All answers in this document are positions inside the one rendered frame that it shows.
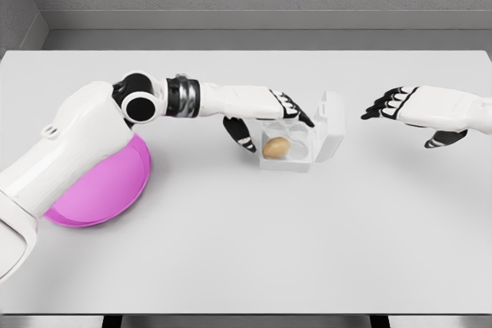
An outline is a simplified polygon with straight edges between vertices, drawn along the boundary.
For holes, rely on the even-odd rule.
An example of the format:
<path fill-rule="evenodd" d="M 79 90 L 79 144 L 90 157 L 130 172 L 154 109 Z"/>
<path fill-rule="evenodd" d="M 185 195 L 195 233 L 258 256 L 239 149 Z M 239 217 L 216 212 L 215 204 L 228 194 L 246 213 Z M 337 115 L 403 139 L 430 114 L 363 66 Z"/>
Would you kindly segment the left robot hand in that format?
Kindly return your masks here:
<path fill-rule="evenodd" d="M 255 147 L 245 119 L 261 121 L 298 120 L 313 128 L 314 122 L 283 92 L 253 87 L 239 93 L 239 102 L 229 105 L 224 113 L 223 126 L 231 138 L 245 150 L 255 153 Z"/>

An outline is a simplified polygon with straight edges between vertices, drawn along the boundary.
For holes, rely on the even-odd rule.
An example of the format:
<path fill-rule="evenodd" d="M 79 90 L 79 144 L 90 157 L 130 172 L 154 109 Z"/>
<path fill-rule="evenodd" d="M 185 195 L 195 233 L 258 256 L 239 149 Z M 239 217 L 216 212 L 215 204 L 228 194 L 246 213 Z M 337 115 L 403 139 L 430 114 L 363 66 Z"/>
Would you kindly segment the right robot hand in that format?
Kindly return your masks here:
<path fill-rule="evenodd" d="M 469 113 L 479 101 L 475 94 L 432 86 L 397 87 L 366 109 L 363 120 L 387 118 L 418 128 L 433 128 L 426 148 L 444 147 L 466 137 Z"/>

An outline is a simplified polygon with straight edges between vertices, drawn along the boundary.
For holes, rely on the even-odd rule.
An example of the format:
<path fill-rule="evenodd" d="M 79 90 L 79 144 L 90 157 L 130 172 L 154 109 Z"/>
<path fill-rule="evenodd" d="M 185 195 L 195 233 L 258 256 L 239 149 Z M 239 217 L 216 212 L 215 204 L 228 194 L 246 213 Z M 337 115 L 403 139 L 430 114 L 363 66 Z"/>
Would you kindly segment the brown egg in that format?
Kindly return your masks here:
<path fill-rule="evenodd" d="M 268 140 L 263 148 L 262 154 L 267 159 L 282 159 L 291 150 L 291 143 L 285 137 L 274 137 Z"/>

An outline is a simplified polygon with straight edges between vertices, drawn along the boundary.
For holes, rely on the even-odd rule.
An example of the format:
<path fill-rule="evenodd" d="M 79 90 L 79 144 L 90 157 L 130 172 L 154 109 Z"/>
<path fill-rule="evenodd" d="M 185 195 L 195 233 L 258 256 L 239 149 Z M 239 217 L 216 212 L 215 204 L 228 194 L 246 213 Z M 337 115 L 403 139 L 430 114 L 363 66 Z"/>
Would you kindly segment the transparent egg box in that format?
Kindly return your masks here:
<path fill-rule="evenodd" d="M 312 118 L 310 128 L 300 121 L 262 121 L 259 147 L 259 167 L 268 171 L 307 172 L 314 163 L 332 158 L 345 136 L 344 105 L 341 96 L 325 91 Z M 264 148 L 282 137 L 290 148 L 285 156 L 268 157 Z"/>

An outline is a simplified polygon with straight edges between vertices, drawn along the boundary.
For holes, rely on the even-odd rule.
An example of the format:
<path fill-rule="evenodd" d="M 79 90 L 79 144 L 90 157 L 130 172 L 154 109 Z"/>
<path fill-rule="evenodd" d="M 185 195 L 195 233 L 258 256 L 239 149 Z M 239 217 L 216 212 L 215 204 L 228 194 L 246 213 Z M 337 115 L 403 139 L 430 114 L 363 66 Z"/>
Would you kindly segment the pink bowl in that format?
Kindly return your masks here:
<path fill-rule="evenodd" d="M 66 227 L 104 223 L 140 196 L 151 172 L 151 155 L 137 134 L 118 153 L 104 159 L 72 185 L 44 214 Z"/>

